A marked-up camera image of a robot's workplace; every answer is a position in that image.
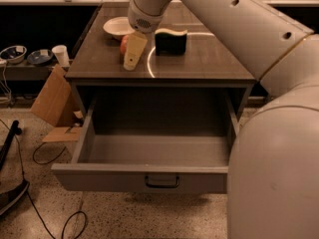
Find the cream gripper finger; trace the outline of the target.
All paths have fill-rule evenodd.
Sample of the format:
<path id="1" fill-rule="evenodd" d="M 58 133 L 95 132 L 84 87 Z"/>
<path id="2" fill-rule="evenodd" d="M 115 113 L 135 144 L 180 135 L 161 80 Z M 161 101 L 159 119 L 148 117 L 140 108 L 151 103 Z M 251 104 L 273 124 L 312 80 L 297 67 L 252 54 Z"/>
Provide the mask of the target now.
<path id="1" fill-rule="evenodd" d="M 147 42 L 147 37 L 140 32 L 134 32 L 126 38 L 124 55 L 124 68 L 126 70 L 132 71 L 136 67 Z"/>

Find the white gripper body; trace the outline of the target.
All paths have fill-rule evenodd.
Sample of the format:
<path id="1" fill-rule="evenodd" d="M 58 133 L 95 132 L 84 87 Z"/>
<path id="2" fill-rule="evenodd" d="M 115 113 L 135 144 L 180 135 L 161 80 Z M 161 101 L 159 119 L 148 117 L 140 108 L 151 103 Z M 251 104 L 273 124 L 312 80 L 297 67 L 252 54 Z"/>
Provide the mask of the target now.
<path id="1" fill-rule="evenodd" d="M 154 32 L 162 19 L 162 15 L 149 15 L 143 12 L 134 0 L 130 2 L 128 10 L 128 19 L 131 27 L 141 33 Z"/>

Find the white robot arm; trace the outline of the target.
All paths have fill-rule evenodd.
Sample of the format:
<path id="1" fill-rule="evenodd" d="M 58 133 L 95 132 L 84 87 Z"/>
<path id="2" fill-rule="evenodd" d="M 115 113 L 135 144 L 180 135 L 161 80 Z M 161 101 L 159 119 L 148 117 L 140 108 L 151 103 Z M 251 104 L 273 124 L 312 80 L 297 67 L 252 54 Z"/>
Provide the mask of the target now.
<path id="1" fill-rule="evenodd" d="M 131 0 L 152 32 L 171 0 Z M 228 239 L 319 239 L 319 44 L 260 0 L 180 0 L 264 89 L 233 144 Z"/>

